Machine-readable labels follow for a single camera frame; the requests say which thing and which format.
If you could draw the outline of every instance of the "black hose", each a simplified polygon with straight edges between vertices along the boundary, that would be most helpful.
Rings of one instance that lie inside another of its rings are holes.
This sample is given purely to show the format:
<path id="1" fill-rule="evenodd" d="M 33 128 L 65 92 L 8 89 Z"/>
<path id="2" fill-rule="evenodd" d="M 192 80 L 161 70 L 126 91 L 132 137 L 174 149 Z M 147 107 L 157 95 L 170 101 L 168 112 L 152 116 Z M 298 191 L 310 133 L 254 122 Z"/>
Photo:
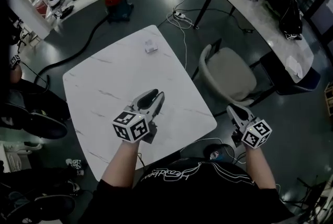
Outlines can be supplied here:
<path id="1" fill-rule="evenodd" d="M 87 42 L 85 43 L 84 47 L 81 48 L 81 50 L 80 50 L 79 52 L 77 52 L 77 53 L 75 53 L 74 55 L 68 57 L 67 59 L 64 59 L 64 60 L 58 61 L 58 62 L 56 62 L 56 63 L 50 64 L 50 65 L 44 67 L 44 68 L 38 73 L 38 75 L 39 75 L 39 76 L 42 76 L 42 74 L 45 73 L 46 71 L 48 71 L 48 70 L 50 70 L 50 69 L 52 69 L 52 68 L 58 67 L 58 66 L 60 66 L 60 65 L 63 65 L 63 64 L 65 64 L 65 63 L 67 63 L 67 62 L 69 62 L 69 61 L 75 59 L 75 58 L 78 57 L 79 55 L 81 55 L 81 54 L 86 50 L 86 48 L 88 47 L 88 45 L 89 45 L 90 41 L 92 40 L 92 38 L 93 38 L 93 36 L 94 36 L 94 33 L 96 32 L 97 28 L 99 28 L 100 25 L 101 25 L 102 23 L 104 23 L 108 18 L 109 18 L 109 15 L 105 16 L 102 20 L 100 20 L 100 22 L 99 22 L 98 24 L 95 25 L 95 27 L 93 28 L 93 30 L 91 31 L 91 33 L 90 33 L 90 35 L 89 35 L 89 38 L 88 38 Z M 34 82 L 33 82 L 34 84 L 36 84 L 36 83 L 38 82 L 39 76 L 36 76 L 36 78 L 35 78 L 35 80 L 34 80 Z"/>

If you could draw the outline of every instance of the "white cable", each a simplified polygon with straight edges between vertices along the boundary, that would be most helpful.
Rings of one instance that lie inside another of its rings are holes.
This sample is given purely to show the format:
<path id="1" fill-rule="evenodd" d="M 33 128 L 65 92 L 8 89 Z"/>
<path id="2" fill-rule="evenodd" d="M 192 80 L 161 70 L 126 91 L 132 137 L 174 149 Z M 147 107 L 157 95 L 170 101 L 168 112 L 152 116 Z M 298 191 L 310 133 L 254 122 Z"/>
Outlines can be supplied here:
<path id="1" fill-rule="evenodd" d="M 203 140 L 213 140 L 213 139 L 219 140 L 219 141 L 221 142 L 221 144 L 224 144 L 220 138 L 218 138 L 218 137 L 213 137 L 213 138 L 202 138 L 202 139 L 196 140 L 196 141 L 190 143 L 188 146 L 190 146 L 190 145 L 193 144 L 193 143 L 199 142 L 199 141 L 203 141 Z M 185 148 L 187 148 L 188 146 L 183 147 L 183 148 L 179 151 L 179 153 L 181 153 L 181 152 L 182 152 Z M 230 156 L 230 154 L 229 154 L 229 152 L 227 151 L 227 149 L 226 149 L 225 147 L 224 147 L 224 149 L 225 149 L 225 151 L 227 152 L 228 156 Z M 237 161 L 237 162 L 240 163 L 240 164 L 246 164 L 246 162 L 241 162 L 241 161 Z"/>
<path id="2" fill-rule="evenodd" d="M 278 185 L 277 183 L 275 185 Z M 280 194 L 280 190 L 281 190 L 281 185 L 278 185 L 279 186 L 279 191 L 278 193 Z"/>
<path id="3" fill-rule="evenodd" d="M 186 70 L 186 67 L 187 67 L 187 45 L 186 45 L 186 41 L 185 41 L 186 34 L 185 34 L 185 32 L 184 32 L 183 29 L 189 29 L 189 28 L 193 27 L 193 22 L 192 22 L 192 20 L 189 19 L 189 18 L 186 18 L 186 17 L 185 17 L 185 19 L 181 19 L 181 18 L 178 18 L 177 16 L 174 15 L 174 12 L 177 10 L 177 7 L 178 7 L 179 5 L 181 5 L 184 1 L 186 1 L 186 0 L 182 0 L 179 4 L 177 4 L 176 6 L 174 6 L 174 0 L 172 0 L 172 11 L 171 11 L 171 14 L 170 14 L 170 15 L 169 15 L 169 14 L 166 15 L 166 19 L 167 19 L 168 22 L 171 23 L 172 25 L 178 27 L 178 28 L 183 32 L 183 34 L 184 34 L 184 45 L 185 45 L 185 66 L 184 66 L 184 68 L 185 68 L 185 70 Z M 170 16 L 172 16 L 173 21 L 175 21 L 177 24 L 176 24 L 176 23 L 173 23 L 172 21 L 169 20 L 169 17 L 170 17 Z M 187 23 L 189 24 L 189 27 L 182 27 L 181 24 L 180 24 L 177 20 L 187 22 Z"/>

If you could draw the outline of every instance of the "marble tabletop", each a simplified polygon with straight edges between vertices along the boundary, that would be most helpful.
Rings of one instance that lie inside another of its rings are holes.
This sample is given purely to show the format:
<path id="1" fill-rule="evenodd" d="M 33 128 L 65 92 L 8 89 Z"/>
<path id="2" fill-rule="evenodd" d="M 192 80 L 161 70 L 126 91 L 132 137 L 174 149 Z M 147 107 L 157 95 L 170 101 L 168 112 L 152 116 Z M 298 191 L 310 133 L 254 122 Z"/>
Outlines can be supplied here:
<path id="1" fill-rule="evenodd" d="M 257 30 L 285 66 L 293 81 L 298 83 L 308 73 L 314 57 L 306 40 L 304 38 L 287 40 L 278 27 L 278 19 L 274 18 L 273 13 L 264 5 L 264 0 L 228 1 Z M 300 65 L 302 71 L 300 75 L 295 74 L 291 69 L 291 60 Z"/>
<path id="2" fill-rule="evenodd" d="M 145 46 L 158 50 L 147 54 Z M 145 165 L 155 162 L 216 128 L 216 120 L 155 25 L 104 48 L 64 74 L 63 84 L 76 135 L 99 180 L 121 139 L 112 120 L 145 91 L 165 93 L 154 119 L 157 134 L 140 143 Z M 138 160 L 136 168 L 142 165 Z"/>

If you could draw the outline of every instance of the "gray cushion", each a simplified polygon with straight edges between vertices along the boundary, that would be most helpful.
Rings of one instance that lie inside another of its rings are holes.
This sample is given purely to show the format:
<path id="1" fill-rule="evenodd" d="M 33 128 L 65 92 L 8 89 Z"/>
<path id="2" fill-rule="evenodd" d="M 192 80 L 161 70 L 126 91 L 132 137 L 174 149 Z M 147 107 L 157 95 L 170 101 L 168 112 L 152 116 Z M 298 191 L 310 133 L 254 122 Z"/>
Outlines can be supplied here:
<path id="1" fill-rule="evenodd" d="M 214 54 L 207 68 L 219 89 L 234 100 L 243 100 L 257 85 L 249 66 L 230 48 L 222 48 Z"/>

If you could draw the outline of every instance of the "dark gray floor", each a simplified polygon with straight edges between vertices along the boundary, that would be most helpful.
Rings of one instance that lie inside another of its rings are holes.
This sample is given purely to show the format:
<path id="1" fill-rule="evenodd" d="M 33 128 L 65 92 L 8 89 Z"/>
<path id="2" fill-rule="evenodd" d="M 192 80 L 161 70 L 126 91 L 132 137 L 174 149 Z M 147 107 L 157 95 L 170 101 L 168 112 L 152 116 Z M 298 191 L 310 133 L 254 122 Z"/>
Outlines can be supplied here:
<path id="1" fill-rule="evenodd" d="M 151 24 L 161 23 L 172 8 L 172 0 L 130 0 L 134 4 L 131 20 L 128 23 L 104 23 L 95 33 L 87 51 L 74 61 L 52 69 L 48 72 L 52 82 L 50 89 L 62 98 L 65 98 L 62 75 L 80 63 L 90 55 L 98 52 L 113 42 L 136 32 Z M 180 7 L 182 9 L 200 9 L 205 0 L 186 0 Z M 210 8 L 218 8 L 229 11 L 231 5 L 226 0 L 213 0 Z M 186 16 L 195 20 L 198 11 L 188 12 Z M 63 22 L 59 32 L 52 31 L 45 42 L 40 43 L 35 51 L 25 49 L 22 53 L 23 60 L 34 70 L 39 71 L 44 66 L 64 59 L 77 52 L 86 42 L 93 26 L 105 16 L 104 1 L 97 1 Z M 238 13 L 234 16 L 239 20 L 242 28 L 251 28 L 251 25 Z M 243 34 L 238 29 L 235 20 L 228 15 L 207 11 L 199 23 L 200 29 L 186 30 L 186 43 L 188 47 L 187 72 L 192 75 L 198 64 L 198 59 L 203 48 L 222 38 L 222 46 L 227 46 L 244 60 L 251 64 L 270 51 L 269 46 L 260 35 Z M 169 23 L 164 23 L 160 31 L 174 50 L 179 60 L 185 62 L 185 47 L 182 32 Z M 297 183 L 296 178 L 301 177 L 310 184 L 315 182 L 318 175 L 319 182 L 330 174 L 333 156 L 331 153 L 332 132 L 325 106 L 324 89 L 332 78 L 332 69 L 321 50 L 319 44 L 304 24 L 304 36 L 311 43 L 311 49 L 315 55 L 313 68 L 322 78 L 318 88 L 306 94 L 279 96 L 273 94 L 260 104 L 252 108 L 253 113 L 264 118 L 273 133 L 268 142 L 262 147 L 265 156 L 272 168 L 276 182 L 281 185 L 280 194 L 285 197 L 297 199 L 304 195 L 304 188 Z M 24 71 L 24 78 L 33 80 L 34 75 Z M 267 83 L 267 78 L 261 68 L 255 70 L 258 82 Z M 223 110 L 224 103 L 218 102 L 203 87 L 200 80 L 195 80 L 198 89 L 213 113 Z M 228 117 L 223 115 L 217 118 L 217 129 L 206 137 L 219 137 L 225 143 L 233 145 L 231 133 L 233 126 Z M 69 132 L 63 139 L 50 141 L 43 140 L 45 148 L 39 152 L 40 163 L 45 167 L 64 166 L 64 160 L 68 157 L 84 159 L 80 145 L 74 133 L 71 122 L 68 122 Z M 39 138 L 29 136 L 24 132 L 1 130 L 5 140 L 23 139 L 25 141 L 39 141 Z M 185 149 L 182 153 L 190 156 L 200 156 L 205 145 L 211 142 L 203 141 Z M 236 155 L 244 149 L 239 147 Z M 93 190 L 97 182 L 90 169 L 80 180 L 83 189 Z M 90 194 L 86 193 L 78 198 L 75 211 L 66 219 L 66 223 L 75 223 L 89 202 Z"/>

